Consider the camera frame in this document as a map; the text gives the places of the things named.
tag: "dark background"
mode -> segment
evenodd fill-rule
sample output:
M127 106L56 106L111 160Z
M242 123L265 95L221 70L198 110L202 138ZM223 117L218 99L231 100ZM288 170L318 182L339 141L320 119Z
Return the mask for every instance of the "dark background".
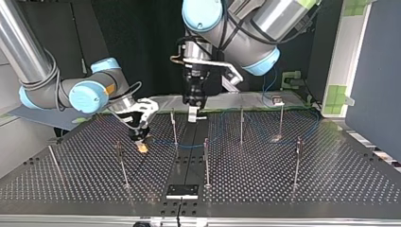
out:
M58 0L23 5L34 32L55 55L65 79L84 77L81 59L88 67L114 57L129 84L143 82L138 97L182 91L182 68L169 60L184 34L182 0ZM306 78L313 40L314 25L292 42L279 45L278 79L271 90L280 89L284 71L300 70ZM245 78L241 91L261 91L263 77L238 70ZM267 84L273 74L271 70L266 75ZM221 90L218 84L209 86L217 93Z

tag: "perforated table surface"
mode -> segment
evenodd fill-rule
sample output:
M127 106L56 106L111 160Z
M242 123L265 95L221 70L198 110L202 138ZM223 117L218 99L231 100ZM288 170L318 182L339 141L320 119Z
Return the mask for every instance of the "perforated table surface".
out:
M0 180L1 215L205 218L401 219L401 175L310 111L209 113L197 124L176 114L151 123L154 142L139 153L117 119L103 115L71 131ZM304 141L299 174L296 139ZM203 142L208 138L210 187ZM124 187L115 143L122 141L130 187ZM168 200L171 185L196 185L196 200Z

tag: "metal pegboard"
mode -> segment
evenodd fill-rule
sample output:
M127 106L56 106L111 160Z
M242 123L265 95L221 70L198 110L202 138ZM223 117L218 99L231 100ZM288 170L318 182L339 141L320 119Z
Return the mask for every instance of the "metal pegboard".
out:
M179 138L186 118L176 115ZM1 183L3 201L36 202L156 202L163 196L165 184L175 160L176 149L169 114L157 115L151 125L157 142L142 154L128 137L128 129L111 115L103 115L61 145L53 147L60 169L50 153L25 163L15 178ZM115 155L116 141L125 151L125 168L131 185L124 188L121 165Z
M309 111L245 113L244 143L239 144L240 113L210 114L210 181L203 201L211 204L399 204L399 180L387 176L377 157L350 144L333 122ZM294 188L296 138L305 141L298 186Z

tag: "robotic arm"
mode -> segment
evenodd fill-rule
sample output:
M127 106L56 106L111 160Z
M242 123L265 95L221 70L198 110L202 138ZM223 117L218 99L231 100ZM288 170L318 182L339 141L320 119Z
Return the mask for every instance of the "robotic arm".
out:
M159 107L148 98L134 100L139 87L132 90L115 59L92 64L89 78L61 80L54 57L39 44L15 0L0 0L0 47L22 84L19 94L25 106L59 111L73 107L85 114L108 108L129 127L138 149L148 150L143 141Z
M211 45L230 56L249 73L263 76L280 57L276 45L291 40L283 39L317 3L317 0L266 0L255 13L248 13L239 19L238 12L246 8L247 4L260 1L242 1L242 4L238 4L240 1L235 2L236 13L231 12L224 1L183 0L183 21L191 38L183 44L184 49L181 51L183 77L187 84L183 102L189 104L190 114L194 107L199 109L204 106L204 103L199 105L201 103L198 100L206 100L199 84L207 79L205 75L208 67L213 65L210 63ZM199 38L195 39L191 34L197 34ZM218 64L226 67L229 65L227 62ZM231 71L233 76L223 78L222 81L229 91L235 90L235 85L242 81L241 76L233 69Z

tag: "cable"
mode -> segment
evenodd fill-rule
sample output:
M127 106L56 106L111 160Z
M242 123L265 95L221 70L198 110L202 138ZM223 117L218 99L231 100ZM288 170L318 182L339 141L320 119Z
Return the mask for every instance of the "cable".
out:
M262 86L262 104L265 105L266 107L269 107L266 103L265 103L265 93L273 86L273 84L275 83L275 81L277 80L277 71L275 66L273 66L273 72L274 72L274 80L271 82L271 84L265 89L265 84L266 84L266 77L268 76L268 74L266 74L263 77L263 86Z
M303 79L303 81L304 81L304 84L305 84L305 87L306 87L307 91L308 91L309 94L312 96L312 98L315 100L315 102L316 102L316 104L319 106L319 108L322 110L322 106L321 106L321 104L318 103L318 99L316 99L316 98L313 96L312 92L310 91L309 86L308 86L307 83L306 83L306 79Z
M52 61L52 68L51 68L50 72L47 74L46 78L39 82L32 83L32 84L23 83L22 81L20 81L20 83L26 91L35 91L35 90L43 88L53 79L56 79L56 88L55 88L55 92L54 92L54 97L55 97L55 101L56 101L56 109L59 112L63 112L65 110L65 106L60 102L60 94L59 94L60 86L61 86L60 69L57 66L56 59L50 53L50 51L45 49L44 52L47 54L47 56Z
M224 129L224 118L223 118L223 116L228 112L228 111L231 111L231 110L237 110L237 108L230 108L230 109L227 109L227 110L224 110L224 112L222 112L221 114L220 114L220 116L218 117L218 122L219 122L219 130L218 130L218 135L217 136L215 136L215 138L213 138L212 140L210 140L210 142L209 142L209 144L212 144L212 143L215 143L219 138L220 138L220 136L224 133L224 130L220 130L220 129ZM157 139L157 138L155 138L155 143L161 143L161 144L168 144L168 145L174 145L175 146L175 143L174 142L172 142L172 141L166 141L166 140L159 140L159 139ZM178 145L178 147L179 148L203 148L204 147L204 144L198 144L198 145Z
M241 25L239 25L236 20L233 18L233 16L231 14L228 14L228 17L230 19L230 21L233 22L233 24L238 27L238 29L242 32L244 32L247 36L253 38L254 40L259 41L262 44L270 44L270 45L277 45L277 44L285 44L288 43L292 40L294 40L295 38L297 38L299 35L301 35L302 31L309 25L309 23L316 17L316 15L318 14L318 11L320 10L321 6L318 6L318 8L312 13L312 15L310 16L309 20L307 20L307 22L301 27L301 29L298 30L298 32L296 34L294 34L292 37L289 37L285 40L282 41L278 41L278 42L272 42L272 41L267 41L265 39L259 38L255 35L253 35L250 31L248 31L247 29L245 29L244 27L242 27Z
M47 54L47 56L52 61L52 68L51 68L50 72L46 75L46 78L44 80L41 80L41 81L35 82L35 83L23 83L22 81L20 81L21 85L25 88L26 91L34 91L34 90L43 88L53 78L55 78L57 76L58 72L60 72L59 67L57 66L57 63L56 63L56 59L53 57L53 55L47 49L45 49L44 52Z
M207 51L205 48L203 48L203 46L201 46L200 44L198 44L198 41L194 38L195 36L192 35L191 31L189 30L189 28L186 25L183 25L185 27L186 32L188 32L189 36L187 36L190 41L194 42L195 45L198 46L199 49L201 49L204 53L207 54L207 56L210 57L210 59L212 59L212 53L210 53L209 51Z
M60 102L60 95L59 95L60 85L61 85L61 76L60 76L60 70L58 70L56 76L56 89L54 90L55 91L54 97L56 99L56 109L59 112L63 112L65 110L65 106L62 105L62 103Z
M227 25L228 25L228 9L227 9L227 2L226 0L221 1L221 5L223 7L223 13L224 13L224 25L223 25L223 31L221 33L221 38L220 38L220 43L218 44L218 51L221 51L221 47L224 44L224 40L227 34Z
M316 112L311 111L310 108L307 108L307 107L302 107L302 108L309 111L310 113L312 113L315 116L315 122L313 123L313 125L311 125L309 127L309 129L304 133L304 135L302 135L302 138L304 140L307 140L310 138L310 136L313 134L313 132L319 127L320 117ZM260 131L262 131L261 134L263 137L265 134L265 131L266 131L266 128L263 126L263 124L261 124L259 121L253 120L247 113L245 113L245 116L250 120L250 122L252 124L254 124L257 128L259 128ZM265 143L268 143L268 144L293 144L296 142L296 138L294 138L293 140L291 140L291 139L279 140L277 142L271 142L271 141L273 141L273 140L271 138L268 138L268 140Z

